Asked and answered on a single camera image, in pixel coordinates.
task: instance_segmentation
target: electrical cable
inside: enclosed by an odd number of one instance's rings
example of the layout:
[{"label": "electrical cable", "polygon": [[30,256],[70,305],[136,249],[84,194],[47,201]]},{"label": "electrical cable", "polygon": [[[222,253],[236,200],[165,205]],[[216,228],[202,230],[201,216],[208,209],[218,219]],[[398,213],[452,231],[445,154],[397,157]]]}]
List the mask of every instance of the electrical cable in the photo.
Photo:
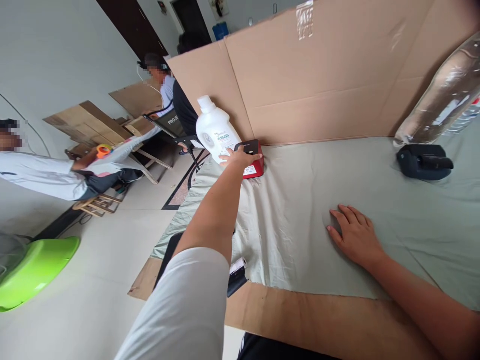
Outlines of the electrical cable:
[{"label": "electrical cable", "polygon": [[[27,124],[29,127],[31,127],[31,129],[35,132],[35,134],[40,138],[43,146],[45,147],[45,150],[46,150],[46,153],[48,154],[48,156],[52,157],[52,155],[50,154],[49,148],[47,147],[47,144],[45,143],[42,136],[38,133],[38,131],[29,123],[29,121],[20,113],[20,111],[18,111],[18,109],[10,101],[8,101],[8,99],[1,92],[0,92],[0,97],[2,97],[3,100],[5,100],[8,103],[8,105],[10,105],[13,108],[13,110],[15,110],[18,115],[20,115],[20,117],[23,119],[23,121],[25,121],[25,124]],[[28,148],[30,149],[30,151],[32,153],[34,153],[35,155],[38,155],[35,151],[33,151],[32,147],[30,146],[28,138],[26,139],[26,145],[28,146]]]},{"label": "electrical cable", "polygon": [[[140,66],[136,66],[136,73],[138,74],[138,77],[141,79],[141,81],[145,81],[141,76],[140,76],[140,73],[139,73],[139,67]],[[153,90],[155,90],[157,93],[159,93],[160,95],[162,95],[162,93],[160,91],[158,91],[156,88],[154,88],[153,86],[150,86]]]},{"label": "electrical cable", "polygon": [[67,227],[65,230],[63,230],[63,231],[61,232],[61,234],[57,236],[57,238],[60,238],[64,233],[66,233],[68,230],[70,230],[71,228],[73,228],[73,227],[74,227],[75,225],[77,225],[77,224],[85,225],[85,224],[88,223],[90,220],[92,220],[92,218],[93,218],[93,215],[91,215],[91,214],[87,214],[87,213],[83,214],[78,221],[75,221],[73,224],[71,224],[69,227]]}]

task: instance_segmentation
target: light green cloth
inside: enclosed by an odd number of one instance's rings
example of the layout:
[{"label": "light green cloth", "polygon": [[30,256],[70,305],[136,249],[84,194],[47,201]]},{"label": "light green cloth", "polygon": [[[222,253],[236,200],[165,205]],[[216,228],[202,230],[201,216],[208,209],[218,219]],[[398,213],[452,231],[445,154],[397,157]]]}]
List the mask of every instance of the light green cloth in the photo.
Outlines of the light green cloth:
[{"label": "light green cloth", "polygon": [[[384,298],[325,229],[334,224],[330,209],[353,205],[396,261],[480,311],[479,139],[480,121],[440,139],[455,169],[435,182],[404,177],[390,138],[263,147],[264,176],[242,183],[232,258],[243,256],[251,281],[268,287]],[[206,161],[153,256],[163,258],[221,172]]]}]

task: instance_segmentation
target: brown door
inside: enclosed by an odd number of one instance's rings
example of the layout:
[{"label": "brown door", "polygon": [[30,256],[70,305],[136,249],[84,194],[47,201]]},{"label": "brown door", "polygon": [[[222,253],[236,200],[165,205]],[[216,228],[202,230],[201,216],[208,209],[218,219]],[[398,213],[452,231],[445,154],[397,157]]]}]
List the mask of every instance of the brown door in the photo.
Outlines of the brown door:
[{"label": "brown door", "polygon": [[148,53],[160,56],[169,54],[137,0],[96,0],[96,2],[141,61]]}]

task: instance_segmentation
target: blue container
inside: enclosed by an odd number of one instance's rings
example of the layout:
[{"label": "blue container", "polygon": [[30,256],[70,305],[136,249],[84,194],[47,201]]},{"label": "blue container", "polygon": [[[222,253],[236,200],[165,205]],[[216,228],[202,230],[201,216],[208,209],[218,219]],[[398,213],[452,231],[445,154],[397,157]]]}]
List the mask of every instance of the blue container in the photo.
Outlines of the blue container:
[{"label": "blue container", "polygon": [[215,39],[217,41],[222,40],[224,37],[230,34],[229,28],[227,27],[226,22],[221,22],[215,25],[212,29],[213,29],[213,33],[215,34]]}]

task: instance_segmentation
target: green plastic basin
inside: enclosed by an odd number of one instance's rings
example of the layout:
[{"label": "green plastic basin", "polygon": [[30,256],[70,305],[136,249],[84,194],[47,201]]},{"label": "green plastic basin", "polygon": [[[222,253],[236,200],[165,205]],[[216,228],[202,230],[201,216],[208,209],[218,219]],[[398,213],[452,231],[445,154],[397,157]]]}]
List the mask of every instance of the green plastic basin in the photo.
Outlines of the green plastic basin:
[{"label": "green plastic basin", "polygon": [[42,291],[69,263],[79,245],[76,236],[29,244],[23,261],[0,283],[0,313],[19,307]]}]

